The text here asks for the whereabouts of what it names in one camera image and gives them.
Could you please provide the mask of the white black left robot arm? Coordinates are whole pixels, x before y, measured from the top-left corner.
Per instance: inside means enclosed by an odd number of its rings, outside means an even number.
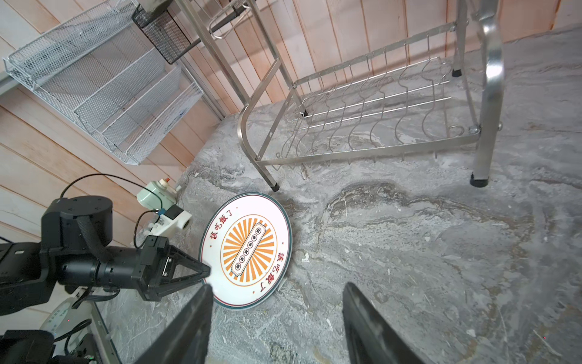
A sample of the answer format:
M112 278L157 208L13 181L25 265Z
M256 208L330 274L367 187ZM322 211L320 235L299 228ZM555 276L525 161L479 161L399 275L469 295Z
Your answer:
M112 241L112 201L106 197L61 196L42 216L39 243L14 243L1 237L1 315L47 303L57 283L87 288L73 305L115 298L121 289L135 290L145 301L169 294L209 277L208 265L172 246L167 237L149 235L141 248L107 247ZM181 265L194 274L175 278ZM109 296L92 295L104 288ZM211 329L212 287L186 305L138 363L206 363ZM1 335L1 363L99 363L98 353L69 353L73 335L87 329L85 319L57 338L44 330L7 330ZM55 354L64 342L64 355Z

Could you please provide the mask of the small orange sunburst plate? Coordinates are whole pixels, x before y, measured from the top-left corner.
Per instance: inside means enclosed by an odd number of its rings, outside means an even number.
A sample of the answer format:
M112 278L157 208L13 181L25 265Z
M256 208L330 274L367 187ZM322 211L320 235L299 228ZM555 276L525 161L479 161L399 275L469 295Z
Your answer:
M218 305L253 308L279 288L292 248L289 217L277 200L237 195L215 212L202 237L199 260L211 268L204 282Z

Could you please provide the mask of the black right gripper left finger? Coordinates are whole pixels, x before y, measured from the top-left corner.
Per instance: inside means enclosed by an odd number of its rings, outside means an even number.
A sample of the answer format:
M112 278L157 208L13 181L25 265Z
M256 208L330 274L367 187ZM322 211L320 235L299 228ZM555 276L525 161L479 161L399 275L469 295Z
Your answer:
M212 286L203 285L136 363L205 363L213 303Z

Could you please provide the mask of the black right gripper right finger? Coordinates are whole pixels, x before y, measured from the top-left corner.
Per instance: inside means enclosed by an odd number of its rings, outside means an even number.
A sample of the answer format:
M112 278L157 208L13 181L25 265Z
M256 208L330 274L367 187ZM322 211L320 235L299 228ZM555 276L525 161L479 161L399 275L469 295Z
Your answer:
M422 363L352 282L343 289L343 323L351 363Z

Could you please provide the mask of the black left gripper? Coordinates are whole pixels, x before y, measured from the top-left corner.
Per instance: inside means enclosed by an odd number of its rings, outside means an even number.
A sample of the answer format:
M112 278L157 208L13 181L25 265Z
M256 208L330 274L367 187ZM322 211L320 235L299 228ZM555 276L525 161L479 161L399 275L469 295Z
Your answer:
M145 301L197 285L211 267L172 246L168 238L149 236L142 249L114 247L112 258L99 261L91 254L59 259L59 284L75 287L131 289Z

